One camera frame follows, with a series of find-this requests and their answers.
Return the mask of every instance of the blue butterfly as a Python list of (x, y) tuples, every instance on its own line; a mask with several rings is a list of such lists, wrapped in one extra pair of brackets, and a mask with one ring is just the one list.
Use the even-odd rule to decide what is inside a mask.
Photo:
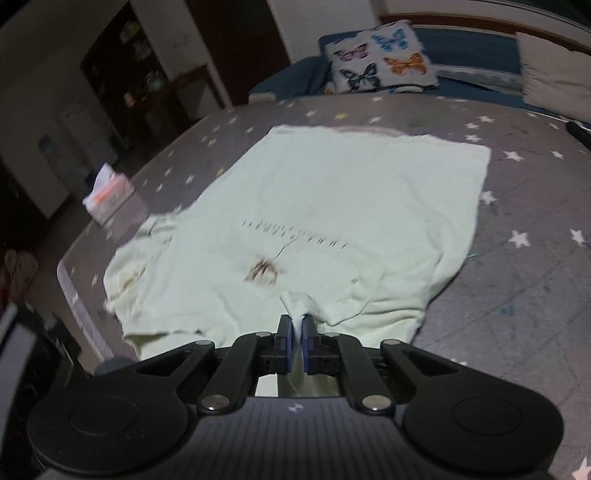
[(364, 80), (372, 85), (372, 89), (376, 89), (380, 87), (380, 81), (377, 77), (378, 68), (376, 67), (375, 63), (370, 63), (365, 67), (365, 70), (361, 75), (352, 72), (351, 70), (339, 70), (342, 75), (347, 77), (347, 84), (349, 85), (349, 91), (354, 92), (355, 90), (359, 90), (361, 86), (361, 82)]
[(371, 39), (376, 42), (383, 51), (392, 51), (396, 44), (398, 44), (400, 50), (408, 48), (408, 42), (406, 41), (404, 30), (402, 30), (402, 28), (396, 30), (392, 38), (386, 38), (382, 35), (372, 35)]

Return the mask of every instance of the butterfly pillow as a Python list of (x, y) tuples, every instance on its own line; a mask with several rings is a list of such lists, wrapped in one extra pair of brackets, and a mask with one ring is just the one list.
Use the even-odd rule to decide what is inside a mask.
[(325, 52), (332, 62), (335, 93), (437, 84), (423, 44), (407, 20), (363, 30), (328, 44)]

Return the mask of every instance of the wooden cabinet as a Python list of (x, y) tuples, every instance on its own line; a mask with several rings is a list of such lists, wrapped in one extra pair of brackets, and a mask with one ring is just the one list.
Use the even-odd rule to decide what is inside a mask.
[[(125, 95), (137, 101), (147, 93), (146, 77), (151, 72), (164, 76), (162, 65), (129, 2), (95, 41), (81, 68), (113, 125), (128, 139), (129, 112)], [(150, 134), (147, 128), (143, 134)]]

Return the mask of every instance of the tissue box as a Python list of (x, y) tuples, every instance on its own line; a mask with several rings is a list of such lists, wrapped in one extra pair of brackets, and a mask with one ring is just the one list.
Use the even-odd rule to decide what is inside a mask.
[(82, 204), (92, 218), (103, 226), (109, 218), (134, 194), (134, 186), (122, 173), (115, 173), (105, 164), (96, 176), (95, 186)]

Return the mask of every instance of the butterfly print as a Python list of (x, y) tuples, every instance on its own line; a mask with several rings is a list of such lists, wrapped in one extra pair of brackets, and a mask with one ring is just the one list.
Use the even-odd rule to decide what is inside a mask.
[(371, 39), (376, 42), (383, 51), (392, 51), (396, 45), (398, 45), (400, 50), (408, 48), (408, 42), (406, 41), (404, 30), (402, 30), (402, 28), (397, 29), (392, 38), (386, 38), (382, 35), (372, 35)]
[(338, 55), (339, 58), (343, 61), (351, 61), (353, 59), (364, 59), (368, 55), (367, 47), (367, 43), (363, 43), (359, 47), (351, 51), (337, 50), (335, 51), (335, 55)]
[(389, 59), (388, 57), (384, 57), (384, 61), (390, 66), (392, 73), (396, 75), (404, 75), (408, 70), (416, 70), (423, 75), (427, 73), (423, 58), (418, 53), (412, 54), (408, 61)]
[(352, 72), (351, 70), (339, 71), (347, 78), (347, 84), (349, 85), (350, 92), (359, 90), (361, 82), (369, 83), (372, 86), (372, 90), (380, 87), (380, 81), (377, 77), (378, 69), (375, 63), (370, 63), (367, 65), (361, 75)]

